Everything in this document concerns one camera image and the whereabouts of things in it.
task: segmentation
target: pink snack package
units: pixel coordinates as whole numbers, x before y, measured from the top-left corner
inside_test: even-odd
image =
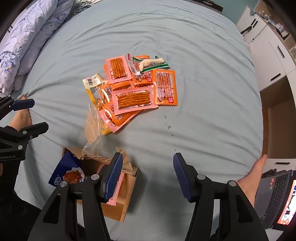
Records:
[[[153,86],[112,91],[114,114],[157,108]]]
[[[112,121],[110,120],[110,118],[108,118],[108,116],[106,115],[106,110],[102,109],[99,111],[99,114],[102,118],[102,120],[106,123],[106,125],[110,128],[110,130],[115,133],[116,131],[118,131],[121,127],[123,127],[126,123],[128,123],[130,121],[130,119],[132,119],[136,114],[138,114],[140,111],[136,111],[133,115],[131,115],[125,122],[123,122],[121,125],[117,126],[114,123],[112,123]]]
[[[109,201],[107,202],[107,204],[112,205],[112,206],[116,206],[116,201],[117,201],[117,197],[118,197],[120,186],[122,184],[123,176],[124,176],[124,172],[122,171],[120,173],[120,176],[119,176],[119,179],[118,179],[118,182],[117,182],[117,185],[116,185],[116,188],[115,188],[115,192],[113,194],[113,197],[111,197],[109,199]]]
[[[105,59],[105,63],[105,72],[109,84],[132,79],[131,72],[126,62],[126,57],[124,55],[115,58],[107,58]]]

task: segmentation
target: orange snack package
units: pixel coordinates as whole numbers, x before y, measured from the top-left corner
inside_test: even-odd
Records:
[[[101,87],[101,91],[104,94],[105,99],[107,100],[107,102],[109,103],[110,101],[112,101],[112,88],[110,86],[110,84],[107,82],[105,83],[102,87]]]
[[[125,114],[115,115],[113,102],[103,106],[102,110],[99,112],[102,120],[108,125],[111,131],[114,133],[118,131],[122,126],[130,121],[140,110],[132,111]]]
[[[150,59],[148,55],[135,56],[135,58]],[[149,84],[153,83],[151,71],[144,72],[141,75],[134,75],[133,73],[131,75],[133,77],[133,84],[135,87],[148,86]]]
[[[131,83],[129,80],[125,80],[125,81],[111,84],[110,86],[111,86],[112,90],[122,90],[122,89],[127,89],[128,87],[130,87]]]
[[[155,69],[152,71],[155,103],[178,105],[175,71]]]
[[[96,73],[94,76],[83,79],[82,82],[91,102],[94,105],[97,105],[100,109],[104,104],[106,104],[101,87],[107,82],[107,80],[103,76]]]
[[[109,84],[130,80],[131,73],[124,55],[105,59],[106,75]]]
[[[158,107],[152,86],[112,91],[112,99],[116,115]]]

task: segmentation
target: white cabinet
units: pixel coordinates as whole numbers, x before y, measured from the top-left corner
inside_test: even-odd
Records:
[[[269,42],[268,35],[265,35],[269,29],[269,26],[266,26],[250,43],[259,90],[263,90],[286,75],[278,55]]]
[[[296,69],[287,74],[296,106]]]
[[[250,43],[267,25],[267,23],[260,18],[258,15],[250,16],[250,8],[246,7],[241,18],[237,22],[237,28],[241,32],[247,27],[252,26],[252,29],[249,32],[243,34],[243,38],[247,43]]]
[[[282,170],[296,170],[296,159],[271,159],[266,160],[263,173],[270,169],[276,169],[277,172]]]
[[[268,39],[272,48],[276,52],[276,55],[279,57],[285,73],[288,74],[293,71],[296,68],[295,62],[293,61],[285,45],[279,39],[280,36],[277,36],[277,34],[271,29],[270,26],[267,26],[262,34],[264,34],[265,38]]]

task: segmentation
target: laptop screen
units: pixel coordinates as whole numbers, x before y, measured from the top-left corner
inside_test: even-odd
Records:
[[[288,225],[296,212],[296,180],[293,181],[292,188],[278,224]]]

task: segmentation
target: human foot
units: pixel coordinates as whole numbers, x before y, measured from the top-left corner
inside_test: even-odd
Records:
[[[255,162],[253,168],[248,173],[248,175],[237,181],[237,184],[243,190],[252,206],[254,206],[255,203],[255,196],[257,193],[257,189],[259,187],[259,182],[261,179],[263,168],[265,166],[266,159],[267,155],[264,154],[259,160]]]
[[[29,112],[29,109],[24,110],[18,110],[12,119],[9,126],[13,127],[17,131],[20,131],[21,128],[31,126],[32,125],[32,119],[31,114]]]

